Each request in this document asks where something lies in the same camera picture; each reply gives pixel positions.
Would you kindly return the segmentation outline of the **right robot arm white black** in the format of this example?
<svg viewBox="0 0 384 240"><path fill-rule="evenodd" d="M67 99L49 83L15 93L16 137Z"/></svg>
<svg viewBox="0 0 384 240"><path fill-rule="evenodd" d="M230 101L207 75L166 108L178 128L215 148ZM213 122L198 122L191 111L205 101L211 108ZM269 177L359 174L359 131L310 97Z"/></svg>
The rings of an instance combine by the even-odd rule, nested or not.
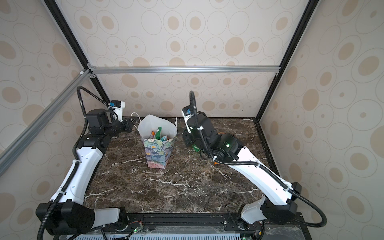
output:
<svg viewBox="0 0 384 240"><path fill-rule="evenodd" d="M190 110L182 111L186 124L183 139L186 146L200 153L207 153L207 143L216 163L228 164L251 181L264 193L260 200L246 204L240 209L240 224L253 224L262 220L270 220L275 224L284 225L293 220L297 213L296 197L288 190L295 185L284 182L282 178L271 172L260 162L251 151L234 135L219 134L211 120L204 114L197 117Z"/></svg>

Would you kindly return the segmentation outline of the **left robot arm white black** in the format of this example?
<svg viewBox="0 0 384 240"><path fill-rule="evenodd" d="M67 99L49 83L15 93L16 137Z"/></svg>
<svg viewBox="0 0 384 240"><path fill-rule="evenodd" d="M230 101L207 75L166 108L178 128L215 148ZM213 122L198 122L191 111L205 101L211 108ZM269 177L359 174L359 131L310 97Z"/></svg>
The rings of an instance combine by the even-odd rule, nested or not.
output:
<svg viewBox="0 0 384 240"><path fill-rule="evenodd" d="M123 107L96 109L85 116L87 135L75 144L75 159L63 183L51 200L39 204L36 215L44 232L52 236L86 234L96 227L122 221L122 208L93 210L84 206L85 194L113 137L130 132L132 123L123 118Z"/></svg>

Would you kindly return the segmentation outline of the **floral paper bag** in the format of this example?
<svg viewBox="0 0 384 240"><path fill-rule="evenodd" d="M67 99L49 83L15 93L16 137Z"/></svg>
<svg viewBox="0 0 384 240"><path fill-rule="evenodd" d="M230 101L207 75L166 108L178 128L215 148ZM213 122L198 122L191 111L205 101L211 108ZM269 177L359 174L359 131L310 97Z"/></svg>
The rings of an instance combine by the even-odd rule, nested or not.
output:
<svg viewBox="0 0 384 240"><path fill-rule="evenodd" d="M162 127L162 136L168 136L167 141L149 139L151 132L156 132L158 127ZM147 115L143 119L139 119L136 129L140 134L145 148L148 167L153 169L165 169L176 142L178 133L177 121L172 123L169 120L154 115Z"/></svg>

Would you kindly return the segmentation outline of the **green Fox's candy bag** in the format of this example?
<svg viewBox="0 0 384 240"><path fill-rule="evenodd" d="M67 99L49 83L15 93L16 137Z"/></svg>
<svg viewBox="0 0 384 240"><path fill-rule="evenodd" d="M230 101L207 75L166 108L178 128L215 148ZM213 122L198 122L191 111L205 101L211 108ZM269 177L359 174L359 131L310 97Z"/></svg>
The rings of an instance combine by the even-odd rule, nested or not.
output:
<svg viewBox="0 0 384 240"><path fill-rule="evenodd" d="M155 132L155 136L154 136L154 138L155 138L156 140L160 140L160 139L161 139L161 137L162 137L162 135L161 135L161 131L162 131L162 127L158 127L157 130L156 130L156 132Z"/></svg>

